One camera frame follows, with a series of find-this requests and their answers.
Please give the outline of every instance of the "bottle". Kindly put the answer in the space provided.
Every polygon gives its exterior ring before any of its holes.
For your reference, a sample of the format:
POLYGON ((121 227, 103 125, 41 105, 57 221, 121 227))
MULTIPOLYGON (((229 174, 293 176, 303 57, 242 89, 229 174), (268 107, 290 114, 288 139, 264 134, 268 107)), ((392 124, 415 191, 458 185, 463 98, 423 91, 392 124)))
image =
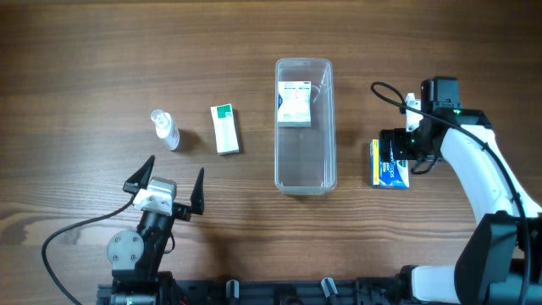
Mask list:
POLYGON ((171 119, 171 115, 160 109, 152 111, 151 120, 156 125, 156 134, 166 147, 173 151, 180 144, 180 135, 177 125, 171 119))

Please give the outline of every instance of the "blue box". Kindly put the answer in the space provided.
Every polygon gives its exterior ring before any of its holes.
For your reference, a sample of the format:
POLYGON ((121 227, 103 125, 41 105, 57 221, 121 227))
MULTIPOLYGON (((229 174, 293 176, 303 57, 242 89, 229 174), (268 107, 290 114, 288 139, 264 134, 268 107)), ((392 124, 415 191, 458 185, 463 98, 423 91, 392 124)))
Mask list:
POLYGON ((380 162, 379 140, 371 142, 371 186, 406 190, 408 188, 408 161, 394 160, 380 162))

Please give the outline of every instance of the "wood grain surface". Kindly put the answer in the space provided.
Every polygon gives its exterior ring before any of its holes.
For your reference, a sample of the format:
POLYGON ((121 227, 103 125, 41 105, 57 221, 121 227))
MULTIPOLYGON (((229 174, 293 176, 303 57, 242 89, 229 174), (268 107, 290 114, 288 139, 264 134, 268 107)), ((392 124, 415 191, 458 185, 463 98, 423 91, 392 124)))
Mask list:
MULTIPOLYGON (((454 263, 475 223, 449 165, 412 177, 408 191, 368 186, 370 140, 405 119, 370 92, 376 80, 419 94, 426 78, 458 77, 464 105, 487 113, 517 178, 542 200, 540 3, 94 3, 0 8, 0 304, 68 304, 41 244, 123 205, 124 180, 151 154, 182 202, 206 169, 205 215, 175 224, 163 260, 178 280, 347 279, 454 263), (334 67, 338 185, 321 197, 274 185, 274 67, 292 57, 334 67), (220 157, 209 108, 225 103, 243 153, 220 157), (180 151, 156 137, 155 108, 176 119, 180 151)), ((83 303, 112 279, 109 238, 140 217, 130 209, 49 247, 83 303)))

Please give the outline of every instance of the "black cable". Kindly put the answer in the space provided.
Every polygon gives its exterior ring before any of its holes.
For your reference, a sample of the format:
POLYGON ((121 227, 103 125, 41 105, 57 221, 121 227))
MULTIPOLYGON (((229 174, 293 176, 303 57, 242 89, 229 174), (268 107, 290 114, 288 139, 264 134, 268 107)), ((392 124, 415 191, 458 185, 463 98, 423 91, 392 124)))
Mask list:
POLYGON ((171 232, 171 242, 173 242, 171 250, 164 251, 163 254, 170 254, 175 249, 175 238, 173 237, 173 232, 171 232))
POLYGON ((517 211, 519 212, 520 225, 521 225, 521 229, 522 229, 522 233, 523 233, 523 239, 524 239, 523 240, 523 243, 524 243, 524 245, 523 245, 523 248, 524 248, 523 249, 523 256, 524 256, 524 259, 525 259, 525 265, 524 265, 524 271, 523 271, 522 290, 521 290, 521 292, 519 294, 519 305, 524 305, 525 304, 525 299, 526 299, 526 296, 527 296, 527 291, 528 291, 528 283, 529 283, 529 280, 531 278, 531 246, 530 246, 530 236, 529 236, 529 233, 528 233, 527 217, 525 216, 525 210, 523 210, 523 205, 522 205, 522 202, 521 202, 521 199, 520 199, 520 195, 516 191, 516 187, 512 183, 512 179, 510 178, 510 175, 506 171, 506 168, 505 168, 504 164, 501 162, 501 160, 499 159, 499 157, 497 157, 495 152, 493 152, 493 150, 491 150, 488 143, 480 140, 477 136, 475 136, 470 131, 465 130, 460 125, 450 123, 450 122, 448 122, 448 121, 446 121, 444 119, 435 117, 432 114, 426 114, 426 113, 424 113, 424 112, 422 112, 420 110, 417 110, 415 108, 408 107, 407 105, 404 104, 405 99, 403 98, 403 96, 394 87, 392 87, 392 86, 390 86, 390 85, 388 85, 388 84, 386 84, 384 82, 381 82, 381 81, 375 81, 373 84, 371 84, 371 91, 377 97, 380 97, 382 100, 386 101, 387 103, 390 103, 390 104, 392 104, 394 106, 397 106, 399 108, 403 108, 405 110, 412 111, 415 114, 421 114, 423 117, 430 118, 430 119, 435 120, 437 122, 440 122, 440 123, 442 123, 444 125, 447 125, 452 129, 459 130, 460 132, 462 132, 463 134, 469 136, 475 142, 477 142, 482 147, 482 150, 483 151, 485 150, 493 158, 493 160, 497 164, 497 167, 499 167, 503 177, 505 178, 505 181, 506 181, 506 183, 508 185, 508 188, 510 189, 510 193, 512 194, 512 200, 516 203, 517 211), (398 102, 396 102, 396 101, 394 101, 392 99, 389 99, 389 98, 383 96, 378 91, 376 91, 376 89, 374 89, 375 86, 383 86, 383 87, 386 87, 386 88, 392 90, 401 99, 401 102, 403 104, 398 103, 398 102))
POLYGON ((68 299, 71 302, 73 302, 74 304, 81 305, 81 302, 77 301, 77 299, 74 296, 72 296, 71 293, 69 293, 66 290, 66 288, 64 288, 62 283, 60 283, 60 280, 58 280, 58 277, 54 274, 53 269, 51 269, 51 265, 49 264, 49 261, 47 260, 47 246, 49 245, 49 242, 51 242, 55 237, 61 235, 65 231, 72 230, 72 229, 75 229, 75 228, 80 227, 82 225, 88 225, 88 224, 93 223, 93 222, 97 222, 97 221, 100 221, 100 220, 104 220, 104 219, 108 219, 110 217, 113 217, 114 215, 119 214, 120 212, 126 210, 130 205, 132 205, 133 202, 134 202, 134 196, 132 196, 132 198, 128 201, 128 203, 126 203, 123 207, 119 208, 118 210, 116 210, 116 211, 114 211, 112 213, 109 213, 107 215, 103 215, 103 216, 96 217, 96 218, 93 218, 93 219, 83 220, 83 221, 78 222, 76 224, 68 225, 66 227, 63 227, 62 229, 52 233, 45 240, 45 242, 43 242, 43 246, 41 246, 41 258, 43 259, 43 264, 45 264, 45 268, 47 269, 47 272, 49 273, 49 275, 51 275, 51 278, 53 279, 54 283, 58 286, 60 291, 64 295, 66 295, 68 297, 68 299))

